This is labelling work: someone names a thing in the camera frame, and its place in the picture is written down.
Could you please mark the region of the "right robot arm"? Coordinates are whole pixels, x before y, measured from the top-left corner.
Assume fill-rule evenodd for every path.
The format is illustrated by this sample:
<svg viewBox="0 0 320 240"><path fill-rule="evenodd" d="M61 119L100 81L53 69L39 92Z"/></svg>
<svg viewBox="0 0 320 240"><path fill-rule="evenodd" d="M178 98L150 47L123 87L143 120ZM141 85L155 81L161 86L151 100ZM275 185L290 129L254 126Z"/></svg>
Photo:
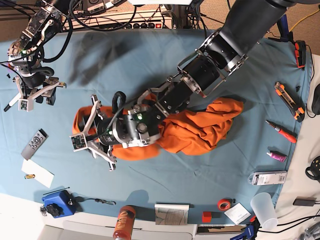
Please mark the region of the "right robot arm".
<svg viewBox="0 0 320 240"><path fill-rule="evenodd" d="M14 81L19 93L6 106L7 109L15 103L27 112L33 109L34 103L46 102L52 106L56 101L57 88L66 87L54 77L55 71L51 67L42 64L58 60L67 49L73 33L70 3L69 0L45 0L19 38L10 45L5 66L16 73ZM46 58L45 44L61 33L65 24L68 31L61 50L56 56Z"/></svg>

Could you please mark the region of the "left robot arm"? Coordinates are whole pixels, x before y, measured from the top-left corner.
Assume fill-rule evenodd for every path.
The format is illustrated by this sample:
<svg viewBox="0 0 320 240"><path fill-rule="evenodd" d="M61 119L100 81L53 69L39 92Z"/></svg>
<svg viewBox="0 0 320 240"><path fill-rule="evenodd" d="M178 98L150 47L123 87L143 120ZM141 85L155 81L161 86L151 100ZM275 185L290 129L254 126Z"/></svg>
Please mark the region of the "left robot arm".
<svg viewBox="0 0 320 240"><path fill-rule="evenodd" d="M111 106L92 95L92 107L81 108L71 141L75 151L88 150L108 161L138 161L170 153L202 155L213 150L230 130L243 103L218 98L204 111L187 109L193 94L220 84L247 59L248 52L294 6L294 0L237 0L224 25L205 38L194 53L178 64L178 73L158 87L128 101L118 91Z"/></svg>

